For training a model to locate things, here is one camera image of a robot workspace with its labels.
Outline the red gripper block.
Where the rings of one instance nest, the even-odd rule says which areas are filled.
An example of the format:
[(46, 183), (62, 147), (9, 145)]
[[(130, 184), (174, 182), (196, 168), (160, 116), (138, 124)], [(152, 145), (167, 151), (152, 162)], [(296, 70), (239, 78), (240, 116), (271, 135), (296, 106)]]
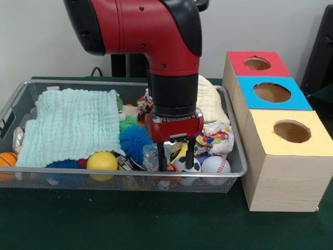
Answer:
[(145, 129), (149, 138), (157, 143), (159, 171), (167, 171), (168, 163), (165, 156), (164, 142), (188, 140), (186, 151), (186, 168), (191, 169), (194, 164), (195, 137), (203, 129), (203, 113), (200, 109), (187, 117), (167, 118), (159, 117), (155, 113), (145, 115)]

